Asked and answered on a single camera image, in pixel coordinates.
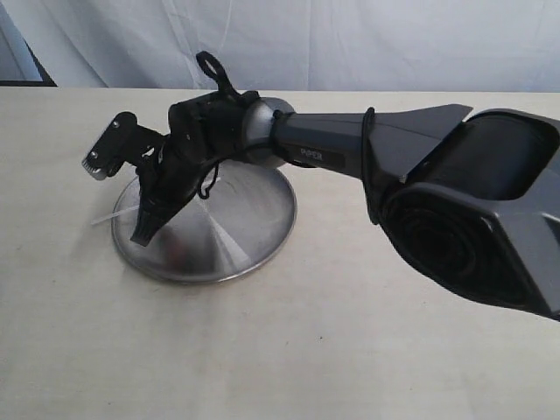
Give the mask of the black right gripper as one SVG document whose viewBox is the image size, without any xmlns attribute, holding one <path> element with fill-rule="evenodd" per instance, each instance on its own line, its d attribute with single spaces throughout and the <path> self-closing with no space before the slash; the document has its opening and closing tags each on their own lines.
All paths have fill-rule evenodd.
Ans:
<svg viewBox="0 0 560 420">
<path fill-rule="evenodd" d="M 243 121 L 258 99 L 255 91 L 234 98 L 213 93 L 171 105 L 170 135 L 157 156 L 155 184 L 140 196 L 134 243 L 148 245 L 193 199 L 217 161 L 244 149 Z"/>
</svg>

